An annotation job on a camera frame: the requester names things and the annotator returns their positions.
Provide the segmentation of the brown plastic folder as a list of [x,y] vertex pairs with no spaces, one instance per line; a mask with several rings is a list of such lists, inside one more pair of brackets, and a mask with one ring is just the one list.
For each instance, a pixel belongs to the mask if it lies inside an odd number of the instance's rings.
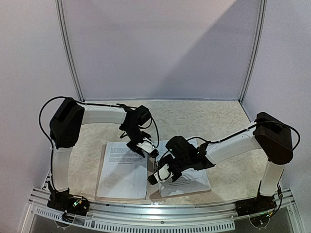
[[[104,157],[104,153],[105,153],[105,148],[106,146],[103,147],[103,157]],[[147,164],[147,177],[148,175],[150,175],[151,173],[154,172],[154,162],[152,161],[152,159],[148,158],[148,164]],[[109,199],[109,198],[99,198],[95,195],[95,198],[98,200],[130,200],[130,199]],[[158,185],[150,185],[147,182],[147,193],[146,193],[146,198],[144,198],[144,200],[151,200],[151,199],[162,199],[163,197],[161,197],[160,193],[159,193],[159,189],[158,189]]]

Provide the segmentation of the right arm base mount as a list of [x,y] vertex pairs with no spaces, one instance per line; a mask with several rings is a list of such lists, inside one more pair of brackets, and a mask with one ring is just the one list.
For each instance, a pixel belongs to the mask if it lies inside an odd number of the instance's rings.
[[258,194],[254,198],[239,200],[235,202],[235,209],[238,216],[263,214],[264,217],[272,217],[282,205],[283,195],[279,196],[279,205],[276,204],[274,196],[267,197]]

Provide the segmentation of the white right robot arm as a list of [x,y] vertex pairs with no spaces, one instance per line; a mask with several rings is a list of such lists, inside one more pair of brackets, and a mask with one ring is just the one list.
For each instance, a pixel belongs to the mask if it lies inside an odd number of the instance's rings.
[[261,112],[245,129],[218,141],[206,141],[198,147],[182,136],[175,136],[165,145],[167,152],[157,163],[155,180],[174,182],[189,168],[205,170],[242,153],[263,150],[267,156],[264,175],[257,196],[248,200],[253,210],[261,212],[274,202],[284,168],[293,159],[293,131],[291,126]]

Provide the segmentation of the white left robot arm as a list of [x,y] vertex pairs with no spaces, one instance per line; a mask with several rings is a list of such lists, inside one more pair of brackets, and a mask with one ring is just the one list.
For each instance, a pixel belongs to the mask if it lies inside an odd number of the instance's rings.
[[81,127],[87,124],[116,124],[128,137],[127,147],[141,157],[156,158],[158,151],[151,136],[143,131],[143,125],[152,120],[149,109],[143,105],[80,103],[65,98],[50,121],[52,146],[51,181],[49,190],[56,193],[53,202],[62,211],[72,207],[72,200],[63,192],[68,191],[69,160],[73,147],[79,140]]

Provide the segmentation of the white paper stack remainder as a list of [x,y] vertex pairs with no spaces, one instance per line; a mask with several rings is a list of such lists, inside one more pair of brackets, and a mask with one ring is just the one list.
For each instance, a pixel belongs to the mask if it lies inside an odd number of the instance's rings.
[[182,172],[181,177],[173,182],[169,178],[166,182],[158,183],[158,189],[161,197],[181,196],[197,192],[206,192],[210,190],[210,183],[205,169],[212,165],[205,157],[203,149],[198,147],[195,138],[186,139],[182,136],[175,136],[166,142],[164,155],[173,155],[173,157],[183,155],[196,155],[196,163],[193,168]]

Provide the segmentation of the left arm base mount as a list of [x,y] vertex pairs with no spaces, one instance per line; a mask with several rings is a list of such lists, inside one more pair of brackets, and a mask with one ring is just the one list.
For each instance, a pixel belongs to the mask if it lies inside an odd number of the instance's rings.
[[65,222],[72,223],[75,216],[87,216],[90,203],[83,196],[75,196],[65,191],[57,191],[50,181],[48,181],[48,190],[50,197],[47,207],[63,212],[61,219]]

